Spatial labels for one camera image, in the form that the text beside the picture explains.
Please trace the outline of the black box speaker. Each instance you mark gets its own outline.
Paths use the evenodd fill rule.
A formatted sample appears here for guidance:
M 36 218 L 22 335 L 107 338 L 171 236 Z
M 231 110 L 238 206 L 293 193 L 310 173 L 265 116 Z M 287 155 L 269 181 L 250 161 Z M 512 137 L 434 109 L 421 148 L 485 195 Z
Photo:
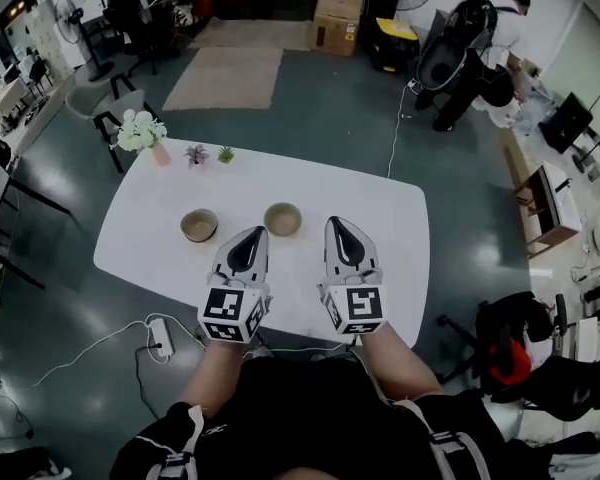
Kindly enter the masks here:
M 564 154 L 587 129 L 593 116 L 584 103 L 571 92 L 538 128 L 549 147 Z

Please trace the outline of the person's black shirt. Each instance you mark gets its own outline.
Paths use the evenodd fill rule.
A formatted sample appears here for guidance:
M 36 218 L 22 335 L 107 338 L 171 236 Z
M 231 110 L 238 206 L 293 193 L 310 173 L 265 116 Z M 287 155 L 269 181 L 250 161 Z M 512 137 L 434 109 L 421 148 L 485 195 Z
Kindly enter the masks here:
M 157 480 L 189 441 L 197 480 L 273 480 L 297 468 L 338 480 L 442 480 L 431 433 L 468 435 L 490 480 L 507 480 L 504 439 L 478 398 L 415 403 L 418 413 L 383 402 L 352 360 L 249 360 L 216 416 L 199 419 L 191 405 L 172 405 L 119 451 L 110 480 Z

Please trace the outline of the grey chair with black legs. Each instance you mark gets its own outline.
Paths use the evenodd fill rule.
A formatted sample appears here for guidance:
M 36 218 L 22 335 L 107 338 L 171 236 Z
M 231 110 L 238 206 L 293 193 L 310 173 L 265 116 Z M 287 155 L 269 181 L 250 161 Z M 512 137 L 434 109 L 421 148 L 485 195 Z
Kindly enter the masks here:
M 146 110 L 152 117 L 157 117 L 146 102 L 145 92 L 136 89 L 123 73 L 96 83 L 75 85 L 68 92 L 65 104 L 77 118 L 99 133 L 120 174 L 124 169 L 113 150 L 113 139 L 122 125 L 124 112 Z

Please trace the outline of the beige ceramic bowl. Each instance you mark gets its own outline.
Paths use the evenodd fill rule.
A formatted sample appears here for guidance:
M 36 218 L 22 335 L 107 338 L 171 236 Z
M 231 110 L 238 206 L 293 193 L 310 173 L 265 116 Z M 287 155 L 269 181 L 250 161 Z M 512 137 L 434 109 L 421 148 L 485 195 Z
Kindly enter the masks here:
M 273 235 L 288 237 L 302 225 L 300 210 L 291 203 L 279 202 L 271 205 L 264 213 L 264 226 Z
M 217 227 L 206 222 L 194 222 L 190 226 L 183 226 L 183 235 L 191 242 L 202 243 L 214 236 Z
M 180 221 L 180 229 L 183 226 L 190 226 L 194 222 L 206 222 L 211 225 L 218 226 L 218 219 L 214 212 L 208 209 L 197 209 L 188 212 Z

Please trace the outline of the beige rug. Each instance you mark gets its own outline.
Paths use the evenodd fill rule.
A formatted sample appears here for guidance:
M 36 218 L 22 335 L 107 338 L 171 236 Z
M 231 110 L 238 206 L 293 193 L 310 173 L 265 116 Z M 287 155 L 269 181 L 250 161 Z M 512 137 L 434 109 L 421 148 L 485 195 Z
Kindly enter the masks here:
M 213 17 L 196 35 L 189 48 L 279 48 L 308 51 L 311 24 L 310 20 L 222 20 Z
M 280 48 L 202 47 L 162 109 L 268 109 L 282 57 Z

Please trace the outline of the black office chair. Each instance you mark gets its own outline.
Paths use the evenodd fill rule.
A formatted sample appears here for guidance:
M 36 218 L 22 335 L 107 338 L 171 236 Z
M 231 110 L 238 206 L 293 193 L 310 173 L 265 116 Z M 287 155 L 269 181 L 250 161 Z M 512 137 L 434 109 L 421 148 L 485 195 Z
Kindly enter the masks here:
M 479 381 L 479 391 L 494 395 L 500 402 L 512 399 L 514 390 L 526 383 L 532 374 L 531 346 L 549 341 L 551 353 L 558 351 L 573 324 L 567 320 L 566 302 L 562 294 L 547 306 L 530 292 L 506 296 L 495 302 L 478 305 L 475 331 L 462 327 L 443 314 L 437 318 L 440 327 L 449 327 L 473 350 L 450 373 L 437 374 L 441 384 L 469 372 Z

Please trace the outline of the white flower bouquet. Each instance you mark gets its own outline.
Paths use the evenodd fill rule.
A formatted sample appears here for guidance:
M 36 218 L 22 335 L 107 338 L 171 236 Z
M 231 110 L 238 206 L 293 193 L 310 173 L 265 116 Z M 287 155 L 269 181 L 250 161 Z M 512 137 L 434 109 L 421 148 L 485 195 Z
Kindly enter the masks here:
M 127 109 L 113 146 L 127 152 L 140 152 L 154 147 L 166 137 L 166 126 L 149 111 Z

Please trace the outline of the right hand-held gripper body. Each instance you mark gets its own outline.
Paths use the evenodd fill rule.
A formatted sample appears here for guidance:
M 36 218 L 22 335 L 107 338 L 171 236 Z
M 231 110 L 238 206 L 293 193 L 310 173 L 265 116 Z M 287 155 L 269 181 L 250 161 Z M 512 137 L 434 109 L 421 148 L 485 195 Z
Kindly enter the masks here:
M 328 276 L 319 283 L 319 293 L 338 335 L 374 333 L 387 320 L 381 276 Z

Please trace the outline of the person's right forearm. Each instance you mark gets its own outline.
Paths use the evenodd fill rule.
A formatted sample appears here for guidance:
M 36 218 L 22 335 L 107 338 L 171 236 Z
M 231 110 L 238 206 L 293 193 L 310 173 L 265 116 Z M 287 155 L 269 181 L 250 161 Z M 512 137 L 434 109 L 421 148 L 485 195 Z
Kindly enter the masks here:
M 387 398 L 415 401 L 424 396 L 443 394 L 432 370 L 389 323 L 374 333 L 363 334 L 361 341 L 368 369 Z

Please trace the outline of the black bin with yellow lid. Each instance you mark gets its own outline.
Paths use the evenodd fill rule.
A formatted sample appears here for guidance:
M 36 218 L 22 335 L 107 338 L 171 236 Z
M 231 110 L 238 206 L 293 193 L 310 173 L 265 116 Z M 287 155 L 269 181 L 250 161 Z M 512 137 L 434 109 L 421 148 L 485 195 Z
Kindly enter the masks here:
M 419 56 L 419 37 L 406 22 L 376 17 L 369 54 L 376 70 L 400 74 Z

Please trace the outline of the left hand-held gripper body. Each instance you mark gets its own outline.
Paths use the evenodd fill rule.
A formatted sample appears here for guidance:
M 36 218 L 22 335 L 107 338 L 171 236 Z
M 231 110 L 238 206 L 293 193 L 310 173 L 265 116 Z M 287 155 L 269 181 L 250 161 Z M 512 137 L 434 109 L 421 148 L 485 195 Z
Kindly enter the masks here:
M 198 322 L 209 340 L 250 343 L 269 312 L 269 286 L 210 286 Z

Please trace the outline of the cardboard box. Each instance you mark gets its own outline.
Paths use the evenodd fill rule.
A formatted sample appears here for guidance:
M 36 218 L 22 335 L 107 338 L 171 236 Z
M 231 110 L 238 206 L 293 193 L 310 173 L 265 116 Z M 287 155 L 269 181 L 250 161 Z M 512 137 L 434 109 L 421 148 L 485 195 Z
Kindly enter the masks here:
M 309 32 L 312 51 L 349 57 L 355 49 L 364 0 L 318 0 Z

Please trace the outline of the low wooden cabinet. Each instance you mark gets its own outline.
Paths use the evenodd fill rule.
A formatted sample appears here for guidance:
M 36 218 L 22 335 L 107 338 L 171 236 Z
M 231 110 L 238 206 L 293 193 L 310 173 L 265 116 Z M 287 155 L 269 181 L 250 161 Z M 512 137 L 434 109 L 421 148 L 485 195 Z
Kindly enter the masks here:
M 583 229 L 571 179 L 543 162 L 515 190 L 529 260 L 554 249 Z

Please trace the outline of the person's left forearm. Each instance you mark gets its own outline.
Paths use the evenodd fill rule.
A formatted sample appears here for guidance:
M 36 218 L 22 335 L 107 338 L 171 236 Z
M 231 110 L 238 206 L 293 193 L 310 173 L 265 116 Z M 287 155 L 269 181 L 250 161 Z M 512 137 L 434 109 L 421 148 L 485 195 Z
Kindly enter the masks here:
M 181 401 L 199 406 L 206 419 L 213 419 L 229 402 L 238 384 L 244 345 L 211 341 L 186 385 Z

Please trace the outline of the small purple potted plant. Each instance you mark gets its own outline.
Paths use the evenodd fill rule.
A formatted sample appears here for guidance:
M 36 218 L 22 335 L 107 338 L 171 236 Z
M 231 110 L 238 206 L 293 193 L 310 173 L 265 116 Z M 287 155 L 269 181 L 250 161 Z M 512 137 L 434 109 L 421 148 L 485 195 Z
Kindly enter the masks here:
M 188 146 L 185 151 L 185 156 L 188 159 L 188 168 L 192 169 L 195 166 L 204 166 L 210 158 L 210 154 L 202 144 Z

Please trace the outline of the grey side table black legs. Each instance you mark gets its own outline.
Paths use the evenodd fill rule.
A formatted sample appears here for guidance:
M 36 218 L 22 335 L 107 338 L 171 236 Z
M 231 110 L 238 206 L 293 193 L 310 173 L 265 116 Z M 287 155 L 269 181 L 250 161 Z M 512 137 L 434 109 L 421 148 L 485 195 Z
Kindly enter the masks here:
M 13 204 L 11 204 L 8 200 L 7 200 L 7 193 L 8 190 L 13 188 L 14 190 L 20 192 L 20 193 L 24 193 L 25 195 L 49 206 L 50 208 L 53 208 L 59 212 L 62 212 L 66 215 L 70 215 L 71 211 L 68 210 L 67 208 L 65 208 L 64 206 L 58 204 L 57 202 L 53 201 L 52 199 L 49 199 L 47 197 L 45 197 L 43 194 L 33 190 L 32 188 L 30 188 L 29 186 L 27 186 L 24 183 L 21 183 L 20 181 L 14 179 L 5 168 L 3 168 L 2 166 L 0 166 L 0 208 L 2 206 L 9 206 L 12 209 L 14 209 L 16 211 L 16 213 L 19 213 L 19 208 L 17 206 L 14 206 Z M 8 234 L 2 230 L 0 228 L 0 234 L 3 237 L 7 237 Z M 45 290 L 46 287 L 44 284 L 40 283 L 39 281 L 37 281 L 36 279 L 34 279 L 32 276 L 30 276 L 29 274 L 27 274 L 25 271 L 23 271 L 22 269 L 20 269 L 19 267 L 17 267 L 15 264 L 13 264 L 7 257 L 6 254 L 1 254 L 0 253 L 0 265 L 5 268 L 6 270 L 10 270 L 11 272 L 13 272 L 14 274 L 16 274 L 18 277 L 20 277 L 21 279 L 23 279 L 24 281 L 26 281 L 27 283 L 29 283 L 30 285 L 41 289 L 41 290 Z

